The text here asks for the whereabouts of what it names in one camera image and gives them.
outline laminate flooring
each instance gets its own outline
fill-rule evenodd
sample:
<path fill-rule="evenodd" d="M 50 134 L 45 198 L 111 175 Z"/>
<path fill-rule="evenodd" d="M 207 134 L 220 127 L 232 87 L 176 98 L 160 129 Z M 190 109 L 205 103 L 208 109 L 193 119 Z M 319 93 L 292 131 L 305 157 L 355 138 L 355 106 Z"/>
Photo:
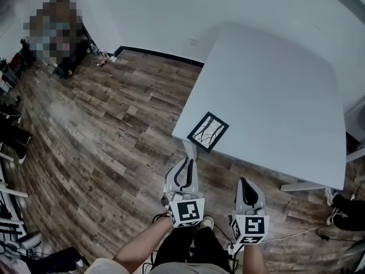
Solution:
<path fill-rule="evenodd" d="M 3 162 L 3 169 L 11 188 L 30 195 L 18 203 L 29 231 L 42 231 L 42 251 L 75 246 L 90 262 L 111 258 L 164 210 L 160 199 L 165 174 L 185 157 L 183 145 L 171 133 L 201 69 L 123 51 L 115 63 L 101 68 L 88 55 L 67 80 L 54 78 L 52 70 L 36 64 L 8 96 L 22 97 L 21 127 L 34 137 L 25 162 Z M 13 151 L 5 150 L 17 160 Z M 265 193 L 267 239 L 322 225 L 331 213 L 323 190 L 281 192 L 281 184 L 296 182 L 289 176 L 214 152 L 200 152 L 197 164 L 205 213 L 231 238 L 227 215 L 242 176 Z M 356 169 L 363 174 L 365 166 L 359 161 L 348 164 L 346 197 L 359 188 L 352 181 Z M 359 198 L 365 200 L 363 188 Z M 343 254 L 364 232 L 330 226 L 320 233 L 349 241 L 321 240 L 313 230 L 264 243 L 271 272 L 352 269 L 359 256 Z"/>

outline forearm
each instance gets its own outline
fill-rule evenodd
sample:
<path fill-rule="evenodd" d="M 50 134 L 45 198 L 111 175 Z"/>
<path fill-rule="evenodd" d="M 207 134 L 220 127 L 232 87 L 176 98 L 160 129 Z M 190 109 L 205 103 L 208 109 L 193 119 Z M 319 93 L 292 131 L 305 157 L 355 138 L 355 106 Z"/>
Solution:
<path fill-rule="evenodd" d="M 133 273 L 146 261 L 171 228 L 170 218 L 159 218 L 158 221 L 122 246 L 113 260 L 121 264 L 129 273 Z"/>
<path fill-rule="evenodd" d="M 244 274 L 269 273 L 259 245 L 245 245 L 243 270 Z"/>

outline white table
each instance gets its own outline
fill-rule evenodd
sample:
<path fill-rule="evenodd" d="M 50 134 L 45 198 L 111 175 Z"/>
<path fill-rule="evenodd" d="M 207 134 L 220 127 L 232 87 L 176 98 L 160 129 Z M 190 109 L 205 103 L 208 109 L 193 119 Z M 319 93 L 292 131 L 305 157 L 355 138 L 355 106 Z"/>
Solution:
<path fill-rule="evenodd" d="M 221 154 L 304 180 L 281 190 L 343 189 L 346 133 L 336 77 L 309 51 L 226 22 L 172 135 L 186 137 L 211 112 L 230 127 Z"/>

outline leg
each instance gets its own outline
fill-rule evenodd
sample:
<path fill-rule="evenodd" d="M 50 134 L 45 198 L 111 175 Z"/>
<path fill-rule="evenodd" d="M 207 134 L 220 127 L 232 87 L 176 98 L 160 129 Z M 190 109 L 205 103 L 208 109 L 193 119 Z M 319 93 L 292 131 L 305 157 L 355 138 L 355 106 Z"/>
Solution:
<path fill-rule="evenodd" d="M 323 189 L 323 188 L 326 188 L 326 186 L 316 184 L 316 183 L 311 183 L 311 182 L 304 182 L 304 183 L 282 185 L 280 190 L 286 192 L 286 191 L 316 190 L 316 189 Z"/>
<path fill-rule="evenodd" d="M 25 155 L 27 154 L 27 148 L 20 144 L 18 141 L 16 141 L 14 138 L 12 138 L 9 135 L 4 135 L 1 139 L 3 143 L 12 149 L 15 150 L 15 152 L 18 154 L 19 159 L 23 159 Z"/>
<path fill-rule="evenodd" d="M 20 143 L 27 144 L 29 137 L 31 136 L 31 132 L 20 129 L 16 126 L 10 126 L 7 129 L 7 135 Z"/>
<path fill-rule="evenodd" d="M 340 209 L 340 211 L 345 213 L 348 217 L 357 218 L 359 215 L 363 214 L 365 209 L 365 201 L 350 201 L 340 194 L 334 196 L 332 202 L 336 208 Z"/>
<path fill-rule="evenodd" d="M 217 265 L 231 273 L 228 253 L 223 249 L 210 227 L 199 229 L 194 235 L 195 250 L 190 263 L 208 263 Z"/>
<path fill-rule="evenodd" d="M 153 267 L 170 262 L 184 263 L 190 257 L 194 231 L 194 227 L 175 228 L 160 246 Z"/>
<path fill-rule="evenodd" d="M 185 147 L 185 150 L 188 154 L 189 159 L 196 160 L 196 158 L 197 158 L 196 146 L 193 143 L 191 143 L 189 140 L 183 140 L 182 143 Z"/>
<path fill-rule="evenodd" d="M 343 231 L 365 231 L 365 223 L 361 222 L 360 219 L 337 214 L 333 217 L 333 223 Z"/>

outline white stand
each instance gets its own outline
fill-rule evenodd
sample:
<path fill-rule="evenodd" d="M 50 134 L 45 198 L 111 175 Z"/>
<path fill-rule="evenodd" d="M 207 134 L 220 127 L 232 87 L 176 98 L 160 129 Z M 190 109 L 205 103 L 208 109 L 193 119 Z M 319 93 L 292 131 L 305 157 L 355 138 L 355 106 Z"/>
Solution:
<path fill-rule="evenodd" d="M 326 186 L 324 186 L 324 185 L 311 183 L 311 182 L 303 182 L 303 183 L 282 185 L 280 190 L 287 192 L 287 191 L 316 190 L 316 189 L 324 189 L 324 188 L 326 188 Z"/>
<path fill-rule="evenodd" d="M 361 148 L 349 155 L 346 156 L 346 162 L 351 162 L 357 158 L 360 158 L 361 156 L 364 156 L 365 155 L 365 147 L 364 148 Z"/>
<path fill-rule="evenodd" d="M 189 159 L 194 159 L 194 161 L 196 161 L 197 159 L 197 152 L 196 152 L 196 146 L 191 143 L 189 140 L 183 140 L 182 141 L 185 150 L 188 154 Z"/>
<path fill-rule="evenodd" d="M 19 196 L 19 197 L 24 197 L 24 198 L 28 197 L 27 193 L 23 193 L 23 192 L 11 190 L 11 189 L 3 188 L 2 186 L 0 186 L 0 192 L 12 194 L 12 195 Z"/>
<path fill-rule="evenodd" d="M 14 158 L 12 158 L 12 157 L 10 157 L 10 156 L 8 156 L 8 155 L 4 154 L 4 153 L 1 153 L 1 152 L 0 152 L 0 157 L 5 158 L 5 159 L 7 159 L 7 160 L 9 160 L 9 161 L 11 161 L 11 162 L 14 162 Z"/>
<path fill-rule="evenodd" d="M 11 220 L 11 219 L 4 219 L 0 218 L 1 223 L 8 223 L 8 224 L 17 224 L 17 225 L 23 225 L 24 222 L 20 220 Z"/>

